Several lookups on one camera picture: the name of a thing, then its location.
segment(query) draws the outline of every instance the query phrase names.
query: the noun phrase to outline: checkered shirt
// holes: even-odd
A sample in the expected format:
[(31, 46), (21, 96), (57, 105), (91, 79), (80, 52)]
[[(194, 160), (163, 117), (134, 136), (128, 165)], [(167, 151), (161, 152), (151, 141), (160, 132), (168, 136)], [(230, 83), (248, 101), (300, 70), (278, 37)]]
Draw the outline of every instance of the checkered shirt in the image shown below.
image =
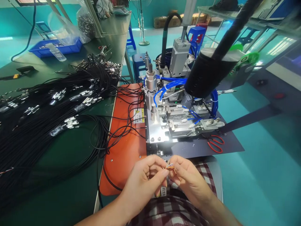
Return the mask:
[[(199, 162), (195, 166), (216, 195), (213, 177), (207, 163)], [(182, 193), (181, 189), (171, 180), (169, 185), (170, 189), (177, 189)], [(185, 196), (184, 198), (182, 196), (167, 195), (165, 197), (152, 198), (145, 208), (131, 220), (129, 225), (209, 225), (202, 213), (190, 201), (185, 199)]]

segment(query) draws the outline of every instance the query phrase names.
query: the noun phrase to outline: label tag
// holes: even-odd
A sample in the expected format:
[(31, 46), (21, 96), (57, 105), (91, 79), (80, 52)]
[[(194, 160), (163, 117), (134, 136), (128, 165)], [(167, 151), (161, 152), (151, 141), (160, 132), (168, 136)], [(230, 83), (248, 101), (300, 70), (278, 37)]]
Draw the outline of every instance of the label tag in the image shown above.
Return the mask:
[(144, 123), (144, 108), (138, 108), (133, 111), (134, 114), (134, 124)]

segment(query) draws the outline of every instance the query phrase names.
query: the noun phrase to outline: fan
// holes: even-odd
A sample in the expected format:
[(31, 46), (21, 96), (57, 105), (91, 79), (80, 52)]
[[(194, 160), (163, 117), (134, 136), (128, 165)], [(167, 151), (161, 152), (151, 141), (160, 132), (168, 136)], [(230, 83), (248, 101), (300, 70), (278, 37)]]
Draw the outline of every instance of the fan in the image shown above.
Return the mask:
[[(143, 0), (143, 2), (144, 2), (143, 5), (146, 7), (146, 6), (149, 6), (149, 4), (151, 3), (151, 0)], [(140, 10), (143, 41), (139, 42), (139, 45), (140, 46), (148, 46), (150, 44), (150, 42), (145, 41), (145, 36), (144, 36), (144, 21), (143, 21), (143, 12), (142, 12), (142, 0), (132, 0), (132, 3), (137, 8), (137, 12), (138, 12), (138, 9)]]

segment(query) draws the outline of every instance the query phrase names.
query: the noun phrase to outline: scissors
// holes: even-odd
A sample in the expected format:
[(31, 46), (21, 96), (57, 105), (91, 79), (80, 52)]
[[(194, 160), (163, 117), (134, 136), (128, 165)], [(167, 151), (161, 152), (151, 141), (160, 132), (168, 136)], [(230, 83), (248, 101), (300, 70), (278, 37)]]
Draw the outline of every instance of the scissors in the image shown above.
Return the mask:
[[(218, 144), (225, 144), (225, 141), (224, 141), (221, 137), (219, 137), (219, 136), (217, 136), (217, 135), (211, 135), (210, 137), (206, 137), (206, 136), (204, 136), (203, 134), (201, 134), (201, 136), (204, 137), (204, 138), (208, 141), (208, 145), (209, 145), (209, 147), (210, 147), (213, 151), (215, 151), (216, 153), (223, 153), (222, 148), (216, 144), (216, 143), (218, 143)], [(211, 138), (211, 137), (217, 137), (217, 138), (219, 138), (219, 139), (221, 140), (221, 142), (220, 142), (220, 141), (217, 141), (217, 140), (215, 140), (214, 138)], [(214, 149), (211, 145), (214, 145), (214, 146), (217, 147), (220, 151)]]

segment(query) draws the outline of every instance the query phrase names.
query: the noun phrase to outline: hand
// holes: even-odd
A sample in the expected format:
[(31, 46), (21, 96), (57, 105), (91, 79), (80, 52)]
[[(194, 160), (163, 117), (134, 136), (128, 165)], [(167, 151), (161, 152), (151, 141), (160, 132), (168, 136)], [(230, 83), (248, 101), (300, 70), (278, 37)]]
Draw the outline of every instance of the hand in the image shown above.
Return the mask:
[(160, 191), (162, 184), (167, 186), (169, 171), (163, 169), (166, 166), (167, 163), (157, 155), (150, 155), (136, 162), (119, 196), (127, 206), (129, 219), (141, 212), (153, 194)]
[(199, 173), (194, 164), (178, 155), (171, 157), (174, 170), (170, 171), (170, 180), (175, 182), (184, 192), (188, 200), (198, 209), (212, 199), (214, 193)]

